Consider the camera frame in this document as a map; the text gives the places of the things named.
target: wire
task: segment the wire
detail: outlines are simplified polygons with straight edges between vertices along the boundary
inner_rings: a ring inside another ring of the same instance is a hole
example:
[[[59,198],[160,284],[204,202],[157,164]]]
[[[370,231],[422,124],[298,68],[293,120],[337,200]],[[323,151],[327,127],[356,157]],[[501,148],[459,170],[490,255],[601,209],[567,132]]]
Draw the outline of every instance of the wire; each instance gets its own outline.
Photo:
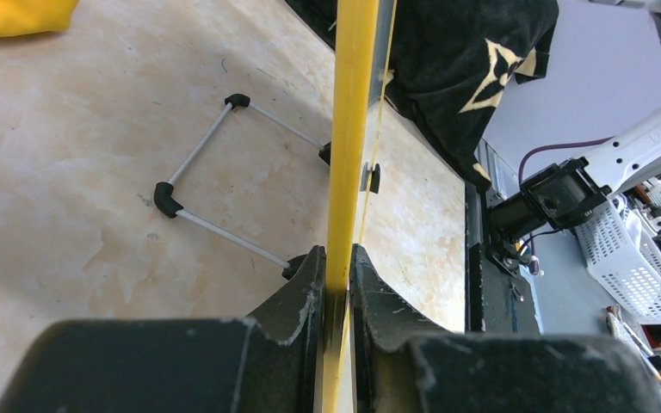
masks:
[[[598,145],[603,144],[604,142],[607,142],[608,140],[612,139],[613,137],[614,136],[610,136],[609,138],[605,138],[605,139],[587,140],[587,141],[584,141],[584,142],[574,142],[574,143],[571,143],[571,144],[543,145],[543,146],[539,146],[537,148],[532,149],[525,156],[523,156],[523,159],[521,159],[521,164],[518,166],[518,189],[520,190],[521,185],[523,184],[523,171],[526,168],[526,162],[528,162],[528,160],[533,155],[535,155],[536,153],[541,153],[541,152],[545,152],[545,151],[554,151],[554,150],[557,150],[557,149],[576,149],[576,148],[586,148],[586,147],[589,147],[589,146],[598,146]],[[530,234],[530,237],[528,238],[528,240],[525,243],[523,243],[523,246],[525,246],[529,243],[531,244],[531,255],[532,256],[535,256],[535,243],[534,243],[534,238],[535,237],[536,237],[536,235]],[[538,273],[539,269],[538,269],[538,262],[537,261],[531,263],[531,269],[532,269],[532,271],[531,271],[532,273]]]
[[[540,235],[551,235],[555,234],[556,232],[559,232],[560,230],[553,230],[553,231],[545,231],[545,232],[539,232],[537,234],[531,234],[531,236],[521,245],[521,248],[518,249],[517,255],[520,255],[523,250],[526,249],[526,246],[531,243],[533,245],[534,238],[540,236]]]

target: beige tile floor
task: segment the beige tile floor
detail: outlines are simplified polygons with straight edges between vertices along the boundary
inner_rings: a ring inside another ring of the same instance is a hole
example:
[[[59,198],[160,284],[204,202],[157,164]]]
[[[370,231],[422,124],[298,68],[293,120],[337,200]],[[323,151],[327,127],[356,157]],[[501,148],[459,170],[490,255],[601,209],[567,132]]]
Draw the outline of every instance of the beige tile floor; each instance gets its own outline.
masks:
[[[333,65],[280,0],[85,0],[64,34],[0,40],[0,392],[54,321],[241,316],[276,291],[275,264],[166,219],[151,192],[234,92],[329,140]],[[462,330],[462,182],[392,112],[379,162],[364,245],[414,306]],[[176,197],[289,258],[324,243],[327,186],[314,148],[246,112]]]

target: yellow rod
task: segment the yellow rod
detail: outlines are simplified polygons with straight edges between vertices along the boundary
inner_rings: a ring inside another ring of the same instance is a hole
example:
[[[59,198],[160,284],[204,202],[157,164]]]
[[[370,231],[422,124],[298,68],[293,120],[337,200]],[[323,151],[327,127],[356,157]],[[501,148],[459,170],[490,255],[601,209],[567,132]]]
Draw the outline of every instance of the yellow rod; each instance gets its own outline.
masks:
[[[324,413],[335,413],[379,0],[338,0],[324,300]]]

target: black cloth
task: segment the black cloth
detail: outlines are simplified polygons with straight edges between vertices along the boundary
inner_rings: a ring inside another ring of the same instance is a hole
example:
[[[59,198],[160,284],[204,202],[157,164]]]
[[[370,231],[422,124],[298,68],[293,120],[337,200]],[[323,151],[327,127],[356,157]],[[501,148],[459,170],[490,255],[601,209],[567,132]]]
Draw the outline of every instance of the black cloth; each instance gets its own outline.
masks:
[[[334,46],[336,0],[286,1]],[[558,15],[556,0],[398,0],[386,97],[463,179],[488,188],[474,151],[514,72],[519,83],[546,75]]]

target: white plastic basket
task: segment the white plastic basket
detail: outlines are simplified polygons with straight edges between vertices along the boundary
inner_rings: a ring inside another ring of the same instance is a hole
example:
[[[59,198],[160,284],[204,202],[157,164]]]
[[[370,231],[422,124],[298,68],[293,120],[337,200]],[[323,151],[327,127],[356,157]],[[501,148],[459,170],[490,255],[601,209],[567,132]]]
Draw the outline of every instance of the white plastic basket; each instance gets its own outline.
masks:
[[[628,215],[623,199],[598,206],[576,228],[579,244],[591,276],[622,307],[642,324],[661,324],[661,252],[641,226],[627,228]]]

